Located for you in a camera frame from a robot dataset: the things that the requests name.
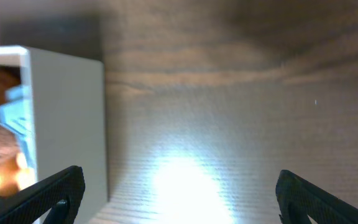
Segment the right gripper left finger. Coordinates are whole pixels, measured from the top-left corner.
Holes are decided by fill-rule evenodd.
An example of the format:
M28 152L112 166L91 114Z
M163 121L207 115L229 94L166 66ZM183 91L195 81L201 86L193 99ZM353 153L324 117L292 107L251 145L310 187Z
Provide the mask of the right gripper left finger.
M85 192L83 169L70 166L0 201L0 223L73 223Z

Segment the white cardboard box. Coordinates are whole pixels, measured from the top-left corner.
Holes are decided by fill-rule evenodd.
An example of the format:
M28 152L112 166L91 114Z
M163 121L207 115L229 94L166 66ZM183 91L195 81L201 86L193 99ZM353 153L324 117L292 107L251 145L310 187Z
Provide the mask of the white cardboard box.
M103 64L14 45L0 47L0 65L21 69L24 114L8 120L25 133L35 179L80 166L85 192L75 223L87 223L108 201Z

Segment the orange rubber duck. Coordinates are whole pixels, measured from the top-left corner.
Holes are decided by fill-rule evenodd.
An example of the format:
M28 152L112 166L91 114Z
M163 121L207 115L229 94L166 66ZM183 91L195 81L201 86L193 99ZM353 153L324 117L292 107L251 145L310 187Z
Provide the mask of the orange rubber duck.
M22 152L0 162L0 198L11 197L35 183L35 170Z

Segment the grey yellow toy car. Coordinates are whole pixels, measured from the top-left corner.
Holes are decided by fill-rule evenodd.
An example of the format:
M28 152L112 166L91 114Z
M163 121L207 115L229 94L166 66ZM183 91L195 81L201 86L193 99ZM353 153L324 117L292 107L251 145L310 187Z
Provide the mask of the grey yellow toy car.
M5 97L7 102L0 105L0 126L15 136L27 166L36 169L35 151L29 143L29 120L27 119L28 112L25 109L23 85L6 90Z

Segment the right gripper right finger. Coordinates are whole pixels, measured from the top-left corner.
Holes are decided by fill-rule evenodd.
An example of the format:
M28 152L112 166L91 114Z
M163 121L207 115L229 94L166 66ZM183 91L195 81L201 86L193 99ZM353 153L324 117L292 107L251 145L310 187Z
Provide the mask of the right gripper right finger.
M289 170L275 187L282 224L358 224L358 209Z

